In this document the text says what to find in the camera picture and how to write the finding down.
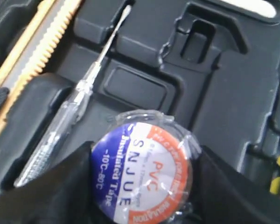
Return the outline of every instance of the blue label section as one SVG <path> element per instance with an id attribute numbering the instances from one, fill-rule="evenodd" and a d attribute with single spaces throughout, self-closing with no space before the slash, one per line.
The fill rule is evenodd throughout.
<path id="1" fill-rule="evenodd" d="M 114 217 L 130 135 L 136 124 L 120 126 L 105 135 L 91 154 L 92 190 L 99 208 Z"/>

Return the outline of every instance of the tool case compartment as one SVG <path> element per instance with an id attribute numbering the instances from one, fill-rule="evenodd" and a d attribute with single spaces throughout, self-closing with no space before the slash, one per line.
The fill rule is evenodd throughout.
<path id="1" fill-rule="evenodd" d="M 0 1 L 0 66 L 39 2 Z M 8 130 L 0 136 L 0 193 L 12 188 L 32 146 L 128 4 L 133 8 L 103 61 L 86 114 L 55 164 L 83 142 L 97 141 L 115 115 L 155 109 L 174 115 L 202 146 L 269 191 L 280 155 L 280 0 L 270 3 L 274 18 L 220 0 L 85 0 L 45 68 L 51 74 L 38 77 L 62 91 L 50 92 L 59 98 L 48 114 L 27 121 L 39 124 L 26 133 L 27 143 L 17 130 L 26 128 L 33 110 L 16 110 L 21 96 L 9 113 Z M 36 88 L 35 82 L 28 87 Z"/>

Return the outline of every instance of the tape label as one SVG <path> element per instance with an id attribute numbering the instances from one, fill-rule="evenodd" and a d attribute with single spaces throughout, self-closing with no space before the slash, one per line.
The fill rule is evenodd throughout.
<path id="1" fill-rule="evenodd" d="M 146 123 L 108 133 L 91 156 L 99 208 L 119 224 L 153 224 L 170 217 L 188 175 L 188 161 L 179 145 L 171 134 Z"/>

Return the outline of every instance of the black plastic tray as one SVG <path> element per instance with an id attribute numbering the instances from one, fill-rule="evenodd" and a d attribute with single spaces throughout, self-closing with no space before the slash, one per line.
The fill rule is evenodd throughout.
<path id="1" fill-rule="evenodd" d="M 0 65 L 38 3 L 0 1 Z M 84 1 L 46 67 L 74 83 L 124 6 L 133 9 L 56 163 L 84 141 L 97 141 L 116 114 L 156 109 L 174 115 L 202 145 L 268 188 L 280 153 L 280 0 L 271 3 L 277 10 L 272 19 L 219 0 Z M 14 141 L 21 134 L 16 130 Z M 0 167 L 9 170 L 14 155 L 23 153 L 5 150 Z"/>

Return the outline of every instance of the white label section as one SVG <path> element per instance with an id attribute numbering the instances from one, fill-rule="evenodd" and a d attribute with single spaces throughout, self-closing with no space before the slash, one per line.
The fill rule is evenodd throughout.
<path id="1" fill-rule="evenodd" d="M 128 223 L 129 210 L 146 211 L 170 194 L 175 162 L 160 143 L 147 139 L 151 125 L 138 123 L 131 134 L 114 221 Z"/>

